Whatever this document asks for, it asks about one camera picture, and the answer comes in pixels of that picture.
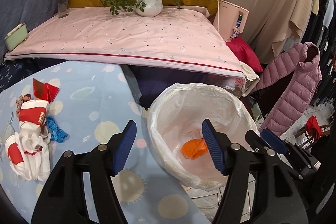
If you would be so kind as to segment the orange snack wrapper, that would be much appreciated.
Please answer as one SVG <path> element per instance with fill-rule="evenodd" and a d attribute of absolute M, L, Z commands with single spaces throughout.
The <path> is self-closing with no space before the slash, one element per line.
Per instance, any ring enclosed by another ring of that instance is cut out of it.
<path fill-rule="evenodd" d="M 195 160 L 208 153 L 209 149 L 204 138 L 191 139 L 181 148 L 181 153 L 187 159 Z"/>

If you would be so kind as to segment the blue wrapper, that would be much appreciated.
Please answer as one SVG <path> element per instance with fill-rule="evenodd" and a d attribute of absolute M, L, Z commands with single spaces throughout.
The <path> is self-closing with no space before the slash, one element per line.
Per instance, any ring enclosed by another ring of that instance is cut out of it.
<path fill-rule="evenodd" d="M 68 137 L 68 134 L 62 130 L 53 117 L 46 118 L 46 125 L 51 134 L 51 141 L 56 141 L 58 143 L 63 143 L 65 139 Z"/>

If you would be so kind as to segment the red envelope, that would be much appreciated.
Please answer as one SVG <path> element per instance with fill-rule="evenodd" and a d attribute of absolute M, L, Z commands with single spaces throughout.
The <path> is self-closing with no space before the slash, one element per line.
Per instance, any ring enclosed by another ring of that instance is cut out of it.
<path fill-rule="evenodd" d="M 49 83 L 42 83 L 37 79 L 33 79 L 33 94 L 40 100 L 53 102 L 59 92 L 59 88 Z"/>

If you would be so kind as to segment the white tissue pile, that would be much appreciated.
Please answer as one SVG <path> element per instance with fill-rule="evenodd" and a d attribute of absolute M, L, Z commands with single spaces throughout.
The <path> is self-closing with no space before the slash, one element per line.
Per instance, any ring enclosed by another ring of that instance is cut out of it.
<path fill-rule="evenodd" d="M 38 124 L 20 122 L 19 131 L 5 142 L 10 166 L 21 180 L 46 181 L 50 175 L 51 134 Z"/>

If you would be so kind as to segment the dark red scrunchie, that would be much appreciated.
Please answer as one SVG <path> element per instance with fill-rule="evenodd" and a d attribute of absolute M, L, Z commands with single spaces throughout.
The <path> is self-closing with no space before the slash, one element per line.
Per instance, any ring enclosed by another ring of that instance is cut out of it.
<path fill-rule="evenodd" d="M 22 104 L 25 103 L 25 102 L 28 102 L 31 100 L 31 94 L 25 94 L 23 96 L 20 96 L 17 100 L 16 100 L 16 104 L 17 104 L 17 107 L 16 107 L 16 116 L 19 117 L 19 114 L 21 112 L 21 107 L 22 107 Z"/>

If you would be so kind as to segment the small red stool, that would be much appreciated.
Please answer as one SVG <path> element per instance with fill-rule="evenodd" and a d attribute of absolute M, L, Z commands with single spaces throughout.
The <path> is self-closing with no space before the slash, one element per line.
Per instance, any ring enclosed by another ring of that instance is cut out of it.
<path fill-rule="evenodd" d="M 312 115 L 308 118 L 304 126 L 295 133 L 294 137 L 298 139 L 301 135 L 304 135 L 306 141 L 303 142 L 302 145 L 314 144 L 319 138 L 330 133 L 331 125 L 332 123 L 320 125 L 317 117 Z"/>

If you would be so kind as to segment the light blue patterned tablecloth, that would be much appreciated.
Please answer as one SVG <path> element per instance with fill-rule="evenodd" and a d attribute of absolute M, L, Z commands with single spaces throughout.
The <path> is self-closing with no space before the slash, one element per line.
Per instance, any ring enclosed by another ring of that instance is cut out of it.
<path fill-rule="evenodd" d="M 68 138 L 50 144 L 51 164 L 71 150 L 91 151 L 135 121 L 137 136 L 125 168 L 115 178 L 123 213 L 129 223 L 207 223 L 181 184 L 159 167 L 149 149 L 146 123 L 121 67 L 66 61 L 18 81 L 1 92 L 1 129 L 18 129 L 16 101 L 33 92 L 34 80 L 59 88 L 50 114 Z"/>

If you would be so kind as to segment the pink puffer jacket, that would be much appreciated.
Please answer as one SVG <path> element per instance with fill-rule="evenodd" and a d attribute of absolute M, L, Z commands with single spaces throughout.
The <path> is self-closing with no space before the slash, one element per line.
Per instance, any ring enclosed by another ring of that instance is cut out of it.
<path fill-rule="evenodd" d="M 311 43 L 294 43 L 272 60 L 252 90 L 265 116 L 259 131 L 268 129 L 281 136 L 305 112 L 322 74 L 320 51 Z"/>

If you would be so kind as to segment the red cushion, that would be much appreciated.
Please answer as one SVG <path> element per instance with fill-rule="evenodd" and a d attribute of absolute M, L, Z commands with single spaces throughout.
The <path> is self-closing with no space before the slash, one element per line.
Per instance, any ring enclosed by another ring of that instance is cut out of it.
<path fill-rule="evenodd" d="M 263 67 L 252 48 L 240 36 L 226 42 L 228 48 L 234 53 L 239 61 L 249 65 L 256 73 L 263 73 Z"/>

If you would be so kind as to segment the pink bed cover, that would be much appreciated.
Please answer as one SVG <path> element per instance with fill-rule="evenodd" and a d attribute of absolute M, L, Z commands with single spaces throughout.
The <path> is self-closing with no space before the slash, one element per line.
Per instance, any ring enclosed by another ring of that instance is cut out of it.
<path fill-rule="evenodd" d="M 199 6 L 166 6 L 152 18 L 128 12 L 112 15 L 104 7 L 75 8 L 34 28 L 5 58 L 94 61 L 243 79 L 238 58 L 208 16 Z"/>

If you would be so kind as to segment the pink electric kettle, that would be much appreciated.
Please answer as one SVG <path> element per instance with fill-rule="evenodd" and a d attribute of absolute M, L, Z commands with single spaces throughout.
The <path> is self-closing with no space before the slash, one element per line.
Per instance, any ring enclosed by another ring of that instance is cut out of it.
<path fill-rule="evenodd" d="M 244 30 L 249 11 L 227 1 L 220 1 L 213 25 L 225 42 L 230 42 Z"/>

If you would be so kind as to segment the dark blue patterned cloth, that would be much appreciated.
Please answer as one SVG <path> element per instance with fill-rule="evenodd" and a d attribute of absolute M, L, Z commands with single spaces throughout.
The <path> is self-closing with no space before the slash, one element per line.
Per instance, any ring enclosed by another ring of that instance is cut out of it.
<path fill-rule="evenodd" d="M 63 59 L 18 59 L 5 61 L 0 66 L 0 92 L 8 89 L 22 79 L 37 73 L 43 69 L 63 63 Z"/>

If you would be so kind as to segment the green tissue box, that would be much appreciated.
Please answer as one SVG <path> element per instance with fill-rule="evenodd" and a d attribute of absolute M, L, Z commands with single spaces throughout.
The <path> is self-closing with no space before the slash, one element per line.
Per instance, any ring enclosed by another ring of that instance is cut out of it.
<path fill-rule="evenodd" d="M 12 29 L 5 37 L 5 44 L 8 51 L 14 50 L 21 42 L 28 37 L 28 31 L 25 23 L 20 23 Z"/>

